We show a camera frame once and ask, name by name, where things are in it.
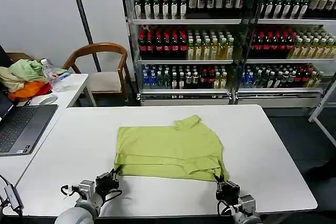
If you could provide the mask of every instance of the laptop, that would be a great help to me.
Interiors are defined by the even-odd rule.
[[[30,154],[57,105],[15,106],[0,91],[0,156]]]

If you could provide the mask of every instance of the metal shelf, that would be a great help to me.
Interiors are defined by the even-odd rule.
[[[331,63],[334,59],[248,59],[246,63]]]
[[[184,94],[184,95],[212,95],[212,94],[226,94],[227,89],[142,89],[141,95],[172,95],[172,94]]]
[[[134,19],[136,25],[237,25],[241,19]]]
[[[138,64],[231,64],[233,60],[138,60]]]
[[[332,25],[336,24],[333,19],[290,19],[290,18],[260,18],[258,24],[280,24],[280,25]]]
[[[239,88],[238,95],[240,94],[323,94],[321,88]]]

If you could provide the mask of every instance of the chair seat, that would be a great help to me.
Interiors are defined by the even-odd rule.
[[[121,84],[117,72],[90,73],[88,85],[92,92],[121,92]]]

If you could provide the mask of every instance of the laptop keyboard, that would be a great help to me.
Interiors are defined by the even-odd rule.
[[[24,130],[30,119],[38,110],[37,106],[23,106],[15,108],[14,115],[9,115],[10,118],[0,128],[0,153],[9,152]]]

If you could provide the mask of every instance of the white table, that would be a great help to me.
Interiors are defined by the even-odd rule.
[[[58,216],[75,205],[60,187],[110,171],[121,126],[172,125],[197,114],[219,137],[230,180],[251,194],[261,214],[310,210],[317,203],[258,105],[68,108],[35,156],[17,189],[25,216]],[[120,176],[123,194],[101,216],[215,215],[216,183]],[[4,214],[12,215],[10,208]]]
[[[91,92],[87,90],[88,74],[72,74],[71,76],[62,80],[62,83],[65,86],[65,91],[60,93],[53,93],[57,96],[57,100],[52,104],[57,104],[57,110],[55,114],[51,118],[50,122],[48,123],[46,129],[44,130],[41,138],[37,142],[33,152],[29,155],[23,156],[7,156],[7,157],[0,157],[0,173],[3,175],[10,183],[16,185],[20,180],[22,174],[25,172],[28,165],[33,160],[36,153],[39,151],[40,147],[42,146],[43,142],[45,141],[46,137],[50,133],[50,131],[55,126],[59,117],[65,112],[65,109],[69,106],[72,106],[75,101],[78,99],[81,92],[86,90],[86,93],[90,94]],[[41,95],[39,97],[35,97],[32,99],[30,105],[38,105],[40,101],[45,99],[46,97],[50,96]],[[5,197],[6,194],[3,189],[0,190],[0,194]]]

